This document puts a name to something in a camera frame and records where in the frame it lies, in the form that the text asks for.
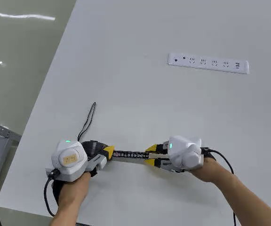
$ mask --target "sticker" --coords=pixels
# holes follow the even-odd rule
[[[70,156],[63,157],[62,160],[64,162],[64,165],[68,165],[70,163],[77,162],[77,155],[72,154]]]

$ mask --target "measuring tape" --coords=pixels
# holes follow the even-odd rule
[[[113,151],[113,157],[131,159],[149,159],[149,152]]]

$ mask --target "human hand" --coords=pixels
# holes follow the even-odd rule
[[[212,158],[204,158],[204,163],[201,168],[190,170],[195,177],[204,181],[212,182],[217,181],[224,173],[230,173],[218,162]]]
[[[59,207],[68,204],[80,206],[88,194],[90,177],[90,173],[86,172],[74,182],[64,184],[59,195]]]

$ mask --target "glossy floor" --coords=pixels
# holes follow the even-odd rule
[[[23,133],[74,4],[75,0],[0,0],[1,125]],[[0,188],[15,150],[10,150],[0,174]],[[47,217],[4,208],[0,218],[3,226],[50,222]]]

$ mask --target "electrical outlet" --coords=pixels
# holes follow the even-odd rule
[[[221,59],[217,57],[195,56],[185,53],[169,53],[168,64],[249,74],[248,61],[246,60]]]

